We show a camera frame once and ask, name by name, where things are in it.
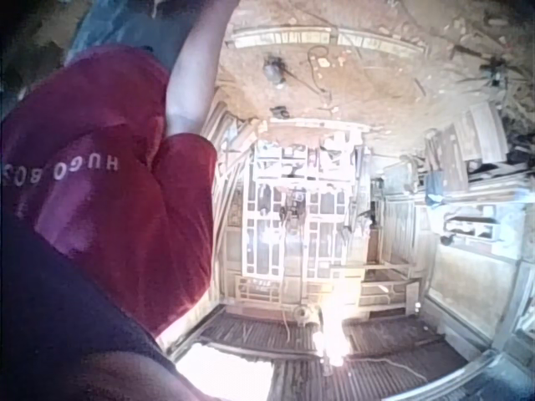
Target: red t-shirt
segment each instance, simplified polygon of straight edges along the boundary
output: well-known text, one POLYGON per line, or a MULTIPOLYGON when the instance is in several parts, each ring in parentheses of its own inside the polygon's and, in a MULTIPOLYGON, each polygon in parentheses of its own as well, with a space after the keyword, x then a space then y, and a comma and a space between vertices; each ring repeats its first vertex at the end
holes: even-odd
POLYGON ((164 139, 168 78, 143 50, 99 48, 2 126, 3 207, 155 336, 209 285, 217 160, 200 136, 164 139))

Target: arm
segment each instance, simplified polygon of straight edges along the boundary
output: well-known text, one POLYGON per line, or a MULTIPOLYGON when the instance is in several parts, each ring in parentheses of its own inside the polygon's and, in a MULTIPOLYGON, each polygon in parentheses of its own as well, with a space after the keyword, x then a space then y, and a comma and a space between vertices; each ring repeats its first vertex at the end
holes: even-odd
POLYGON ((171 71, 166 95, 166 135, 200 134, 214 95, 228 21, 239 0, 206 0, 171 71))

